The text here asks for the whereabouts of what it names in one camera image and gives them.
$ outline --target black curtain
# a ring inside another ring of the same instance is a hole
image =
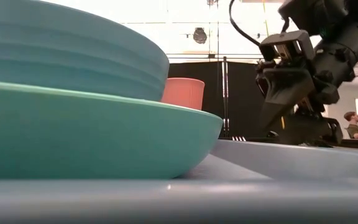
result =
[[[205,88],[202,110],[224,119],[222,62],[171,63],[168,78],[194,78],[203,81]]]
[[[227,63],[230,136],[264,138],[267,131],[260,126],[260,112],[264,97],[255,82],[255,65],[249,63]]]

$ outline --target black cable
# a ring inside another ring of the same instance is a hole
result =
[[[282,33],[286,32],[287,29],[290,26],[290,19],[289,18],[286,17],[286,18],[283,18],[283,20],[284,20],[284,25],[283,25],[283,29],[281,30]]]
[[[256,46],[259,46],[260,43],[255,40],[254,38],[252,38],[250,35],[246,34],[244,31],[242,31],[240,29],[239,26],[237,26],[236,22],[234,22],[234,19],[232,18],[231,16],[231,8],[233,7],[233,3],[234,3],[235,0],[231,0],[230,1],[230,5],[229,5],[229,16],[230,16],[230,23],[231,25],[235,28],[235,30],[240,33],[243,37],[245,37],[246,39],[248,39],[249,41],[251,41],[253,44],[255,44]]]

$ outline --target lamp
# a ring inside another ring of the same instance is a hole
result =
[[[197,44],[205,44],[207,36],[204,28],[197,27],[194,31],[193,39]]]

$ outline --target turquoise plate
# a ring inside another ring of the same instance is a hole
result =
[[[222,119],[154,101],[0,83],[0,179],[169,179]]]
[[[0,82],[160,101],[168,69],[160,47],[116,22],[0,0]]]

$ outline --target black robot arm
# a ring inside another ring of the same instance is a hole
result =
[[[355,77],[358,0],[287,0],[278,12],[286,21],[283,32],[259,44],[264,56],[256,78],[265,97],[262,126],[281,122],[280,139],[287,144],[319,138],[339,142],[339,123],[321,113],[324,105],[338,102],[341,84]],[[289,18],[298,31],[285,32]],[[312,35],[322,37],[315,48]],[[295,105],[298,110],[292,113]]]

